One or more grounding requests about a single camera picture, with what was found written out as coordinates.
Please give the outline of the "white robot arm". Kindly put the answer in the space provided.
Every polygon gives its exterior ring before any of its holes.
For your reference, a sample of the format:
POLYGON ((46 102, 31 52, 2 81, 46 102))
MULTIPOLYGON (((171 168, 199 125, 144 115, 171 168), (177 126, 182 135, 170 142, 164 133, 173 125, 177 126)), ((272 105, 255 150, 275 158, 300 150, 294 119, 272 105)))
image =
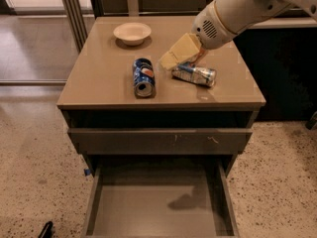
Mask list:
POLYGON ((317 0, 213 0, 195 18, 184 34, 160 59, 172 70, 184 62, 199 60, 205 50, 231 42, 250 26, 297 6, 317 20, 317 0))

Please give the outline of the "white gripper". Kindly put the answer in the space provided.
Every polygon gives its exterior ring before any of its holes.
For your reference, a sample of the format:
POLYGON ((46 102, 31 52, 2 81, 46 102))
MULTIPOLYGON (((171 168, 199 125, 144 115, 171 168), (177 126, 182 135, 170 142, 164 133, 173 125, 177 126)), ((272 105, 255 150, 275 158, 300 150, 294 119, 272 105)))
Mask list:
POLYGON ((211 2, 193 21, 193 34, 184 34, 159 59, 160 66, 172 70, 179 64, 196 60, 201 45, 205 50, 215 50, 231 42, 237 36, 236 16, 235 9, 222 2, 211 2))

